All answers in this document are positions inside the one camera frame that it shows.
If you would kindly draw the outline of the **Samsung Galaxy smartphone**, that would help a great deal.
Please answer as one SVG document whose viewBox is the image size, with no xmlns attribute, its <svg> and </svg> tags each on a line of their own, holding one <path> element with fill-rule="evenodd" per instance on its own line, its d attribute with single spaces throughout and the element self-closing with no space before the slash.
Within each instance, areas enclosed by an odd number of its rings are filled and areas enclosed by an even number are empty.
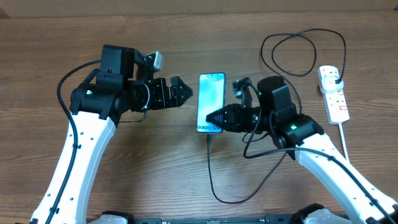
<svg viewBox="0 0 398 224">
<path fill-rule="evenodd" d="M 224 107 L 226 85 L 224 73 L 204 73 L 199 76 L 197 131 L 199 133 L 222 133 L 223 130 L 206 121 L 206 116 Z"/>
</svg>

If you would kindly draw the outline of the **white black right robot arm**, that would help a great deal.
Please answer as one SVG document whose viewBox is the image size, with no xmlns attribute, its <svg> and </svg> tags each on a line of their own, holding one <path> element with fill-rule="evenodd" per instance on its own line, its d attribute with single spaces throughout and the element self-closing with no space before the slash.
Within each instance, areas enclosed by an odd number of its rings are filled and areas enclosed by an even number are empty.
<svg viewBox="0 0 398 224">
<path fill-rule="evenodd" d="M 267 132 L 276 148 L 265 155 L 286 152 L 308 169 L 341 205 L 351 223 L 397 223 L 397 202 L 375 188 L 344 157 L 323 128 L 298 113 L 282 77 L 257 84 L 260 105 L 230 104 L 206 120 L 234 133 Z"/>
</svg>

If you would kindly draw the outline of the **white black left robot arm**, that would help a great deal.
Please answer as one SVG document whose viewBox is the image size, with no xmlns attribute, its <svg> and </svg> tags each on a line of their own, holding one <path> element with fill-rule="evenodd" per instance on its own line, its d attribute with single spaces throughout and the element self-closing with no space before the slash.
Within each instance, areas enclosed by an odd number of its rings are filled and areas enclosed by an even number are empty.
<svg viewBox="0 0 398 224">
<path fill-rule="evenodd" d="M 104 150 L 127 111 L 146 113 L 182 106 L 192 89 L 180 77 L 154 78 L 162 69 L 159 52 L 142 55 L 129 47 L 104 45 L 100 68 L 75 88 L 65 144 L 44 198 L 31 223 L 86 223 L 91 189 Z"/>
</svg>

